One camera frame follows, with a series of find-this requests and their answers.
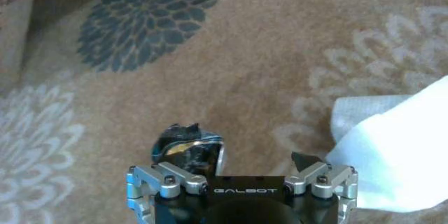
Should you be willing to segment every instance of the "gray flower pattern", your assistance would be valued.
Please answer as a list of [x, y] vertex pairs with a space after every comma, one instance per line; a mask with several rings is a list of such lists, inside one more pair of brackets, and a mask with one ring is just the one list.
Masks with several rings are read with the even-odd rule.
[[81, 26], [77, 52], [97, 71], [135, 70], [195, 35], [216, 0], [101, 0]]

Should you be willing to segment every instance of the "silver metal bracket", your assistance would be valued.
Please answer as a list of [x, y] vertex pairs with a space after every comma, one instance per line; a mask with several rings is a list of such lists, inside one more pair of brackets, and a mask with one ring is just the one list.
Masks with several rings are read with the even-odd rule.
[[356, 207], [357, 172], [351, 166], [316, 162], [297, 176], [285, 177], [285, 186], [293, 195], [305, 193], [311, 185], [312, 194], [319, 198], [339, 197], [339, 224], [348, 222], [349, 211]]
[[199, 195], [207, 190], [204, 176], [184, 171], [168, 162], [161, 162], [153, 167], [131, 167], [125, 182], [128, 207], [135, 212], [139, 224], [156, 222], [153, 205], [149, 201], [157, 193], [163, 198], [176, 198], [180, 194], [180, 186], [189, 194]]

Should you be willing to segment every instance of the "rug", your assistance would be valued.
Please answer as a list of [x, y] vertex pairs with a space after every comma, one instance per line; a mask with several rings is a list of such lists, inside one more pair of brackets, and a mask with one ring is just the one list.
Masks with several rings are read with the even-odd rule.
[[336, 98], [415, 94], [448, 73], [447, 0], [35, 0], [31, 22], [0, 100], [5, 223], [135, 223], [124, 174], [173, 123], [223, 135], [225, 174], [291, 174], [291, 151], [333, 147]]

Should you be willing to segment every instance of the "white cloth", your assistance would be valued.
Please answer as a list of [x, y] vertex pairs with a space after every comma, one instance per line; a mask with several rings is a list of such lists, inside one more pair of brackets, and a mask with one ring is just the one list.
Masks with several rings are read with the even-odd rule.
[[365, 119], [327, 156], [359, 171], [360, 208], [396, 212], [448, 199], [448, 76]]

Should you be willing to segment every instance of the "screw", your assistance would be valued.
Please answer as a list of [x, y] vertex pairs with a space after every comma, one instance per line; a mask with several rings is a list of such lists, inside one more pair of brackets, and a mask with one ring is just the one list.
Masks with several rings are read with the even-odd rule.
[[289, 185], [283, 185], [283, 189], [284, 189], [287, 195], [292, 195], [292, 188], [291, 188]]
[[173, 183], [176, 183], [176, 178], [173, 175], [168, 175], [165, 176], [164, 182], [167, 185], [172, 185]]
[[203, 187], [201, 187], [201, 189], [199, 190], [199, 193], [201, 194], [201, 195], [204, 195], [204, 194], [207, 194], [207, 192], [208, 192], [208, 185], [203, 185]]
[[317, 183], [325, 184], [328, 182], [328, 177], [325, 175], [317, 176]]

